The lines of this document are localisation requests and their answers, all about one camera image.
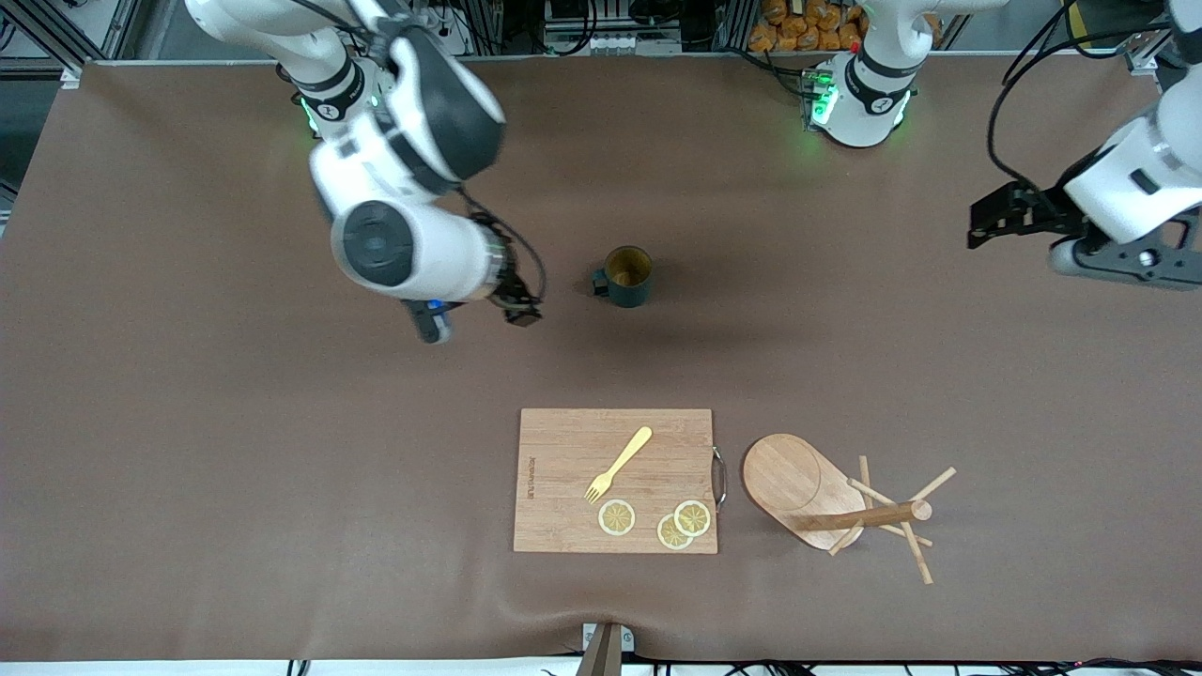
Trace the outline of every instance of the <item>mug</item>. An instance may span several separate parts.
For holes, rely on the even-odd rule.
[[[618,247],[593,273],[593,295],[619,308],[637,308],[651,292],[651,256],[638,247]]]

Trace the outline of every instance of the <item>golden fork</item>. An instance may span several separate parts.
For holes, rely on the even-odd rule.
[[[630,458],[635,457],[635,453],[647,445],[647,440],[650,438],[651,428],[639,427],[638,432],[635,432],[635,435],[630,438],[630,443],[626,444],[625,449],[623,449],[618,459],[613,461],[613,464],[609,466],[609,470],[603,474],[599,474],[597,478],[593,480],[593,484],[589,485],[589,490],[584,492],[584,499],[588,500],[589,504],[597,502],[597,499],[600,499],[601,496],[609,490],[609,485],[613,484],[613,475],[618,474],[618,470],[630,462]]]

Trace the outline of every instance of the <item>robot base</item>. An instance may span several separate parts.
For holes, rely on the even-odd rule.
[[[810,129],[826,132],[838,143],[852,148],[870,148],[888,138],[889,132],[902,124],[910,94],[906,93],[897,105],[891,99],[883,99],[892,108],[886,114],[869,113],[850,93],[846,72],[852,58],[851,53],[843,53],[816,66],[815,70],[831,72],[833,82],[829,87],[833,94],[825,103],[821,100],[803,100],[802,117]]]

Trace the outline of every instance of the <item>brown tablecloth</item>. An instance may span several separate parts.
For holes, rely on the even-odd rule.
[[[620,621],[674,659],[1202,658],[1202,296],[964,249],[1004,182],[1007,59],[933,59],[869,150],[737,59],[475,65],[511,119],[472,182],[551,272],[547,319],[418,343],[341,277],[268,67],[89,67],[2,241],[0,658],[468,658]],[[1154,96],[1052,59],[1000,148],[1054,178]],[[653,302],[589,297],[611,248]],[[832,559],[738,490],[712,557],[511,552],[523,407],[712,408],[904,497]]]

